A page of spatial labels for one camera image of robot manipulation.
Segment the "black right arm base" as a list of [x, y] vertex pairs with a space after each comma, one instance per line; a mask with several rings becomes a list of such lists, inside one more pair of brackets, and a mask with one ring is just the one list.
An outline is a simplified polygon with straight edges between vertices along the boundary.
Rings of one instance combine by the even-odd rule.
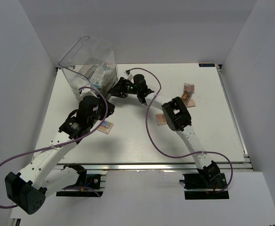
[[186, 200], [227, 200], [229, 193], [227, 188], [221, 192], [227, 185], [224, 173], [221, 173], [213, 182], [206, 183], [200, 174], [183, 174], [179, 180], [184, 187]]

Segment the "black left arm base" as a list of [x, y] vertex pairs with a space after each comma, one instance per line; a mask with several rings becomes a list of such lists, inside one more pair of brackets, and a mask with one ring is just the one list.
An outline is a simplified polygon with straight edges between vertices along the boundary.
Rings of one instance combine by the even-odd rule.
[[56, 192], [57, 197], [98, 197], [104, 193], [106, 174], [84, 170], [83, 166], [72, 164], [80, 173], [77, 182]]

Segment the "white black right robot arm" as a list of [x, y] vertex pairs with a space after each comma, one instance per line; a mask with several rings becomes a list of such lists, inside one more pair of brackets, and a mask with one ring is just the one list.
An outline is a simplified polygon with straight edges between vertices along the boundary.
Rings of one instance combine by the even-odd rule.
[[200, 184], [206, 188], [216, 183], [220, 169], [213, 159], [205, 152], [200, 140], [194, 132], [192, 117], [180, 97], [165, 98], [148, 88], [142, 74], [133, 77], [133, 82], [121, 77], [108, 94], [114, 97], [126, 98], [129, 94], [136, 95], [139, 102], [162, 110], [168, 127], [183, 140], [196, 164]]

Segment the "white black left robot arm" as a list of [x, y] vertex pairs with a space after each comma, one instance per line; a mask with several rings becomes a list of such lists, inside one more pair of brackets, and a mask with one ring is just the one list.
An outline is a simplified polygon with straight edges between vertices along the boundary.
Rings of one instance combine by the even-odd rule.
[[87, 171], [77, 163], [65, 165], [59, 173], [50, 175], [53, 168], [74, 149], [83, 136], [90, 133], [97, 121], [114, 113], [115, 106], [100, 96], [85, 96], [78, 109], [73, 110], [59, 127], [49, 150], [42, 151], [17, 174], [5, 177], [7, 196], [31, 215], [37, 212], [46, 198], [64, 189], [81, 188], [87, 184]]

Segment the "colourful glitter eyeshadow palette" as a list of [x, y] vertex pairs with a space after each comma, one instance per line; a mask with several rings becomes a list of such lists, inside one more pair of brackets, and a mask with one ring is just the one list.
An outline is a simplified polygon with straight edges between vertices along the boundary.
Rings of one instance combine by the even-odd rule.
[[97, 129], [97, 131], [103, 132], [105, 134], [109, 134], [113, 127], [113, 123], [109, 121], [104, 121], [101, 126]]

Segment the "four-pan brown eyeshadow palette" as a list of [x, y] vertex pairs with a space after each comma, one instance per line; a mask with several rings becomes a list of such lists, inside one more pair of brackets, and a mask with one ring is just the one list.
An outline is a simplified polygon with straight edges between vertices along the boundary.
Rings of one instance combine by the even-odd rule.
[[155, 117], [156, 117], [157, 125], [166, 125], [167, 124], [165, 115], [163, 113], [156, 114]]

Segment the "clear acrylic drawer organizer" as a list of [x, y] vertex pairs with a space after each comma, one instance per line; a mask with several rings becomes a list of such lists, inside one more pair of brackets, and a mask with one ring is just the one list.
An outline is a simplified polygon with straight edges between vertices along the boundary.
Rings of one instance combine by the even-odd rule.
[[[78, 41], [59, 59], [58, 65], [62, 70], [68, 84], [74, 77], [85, 77], [90, 81], [97, 68], [106, 70], [106, 81], [101, 88], [97, 88], [106, 98], [118, 82], [117, 63], [115, 61], [114, 48], [106, 40], [83, 35]], [[81, 101], [84, 91], [74, 93], [76, 99]]]

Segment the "white cotton pad pack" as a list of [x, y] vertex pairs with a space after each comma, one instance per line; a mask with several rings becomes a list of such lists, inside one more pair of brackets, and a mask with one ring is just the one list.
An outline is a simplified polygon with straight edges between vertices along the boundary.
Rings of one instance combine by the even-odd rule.
[[106, 78], [106, 70], [97, 68], [90, 78], [90, 81], [95, 87], [101, 88], [105, 84]]
[[92, 87], [97, 88], [95, 84], [91, 83], [85, 77], [74, 77], [70, 82], [69, 85], [74, 93], [78, 93], [81, 87]]

